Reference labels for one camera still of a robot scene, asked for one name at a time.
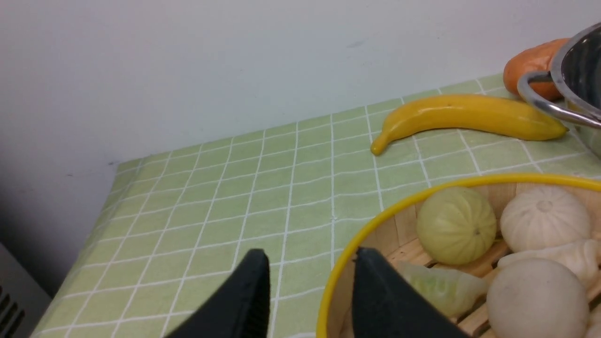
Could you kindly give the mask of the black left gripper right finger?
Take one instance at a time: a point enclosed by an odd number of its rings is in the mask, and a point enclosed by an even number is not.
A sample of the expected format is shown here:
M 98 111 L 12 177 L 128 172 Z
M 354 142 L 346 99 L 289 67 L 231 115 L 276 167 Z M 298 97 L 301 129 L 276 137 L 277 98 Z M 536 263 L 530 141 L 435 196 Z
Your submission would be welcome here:
M 355 338 L 467 338 L 421 297 L 375 248 L 354 259 L 352 329 Z

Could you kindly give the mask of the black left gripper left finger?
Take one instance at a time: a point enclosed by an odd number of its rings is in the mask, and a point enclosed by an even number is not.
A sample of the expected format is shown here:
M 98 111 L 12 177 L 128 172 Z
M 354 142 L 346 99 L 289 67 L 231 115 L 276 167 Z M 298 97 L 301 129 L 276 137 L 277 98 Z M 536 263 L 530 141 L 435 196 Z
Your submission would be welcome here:
M 263 249 L 249 250 L 232 274 L 168 338 L 266 338 L 270 267 Z

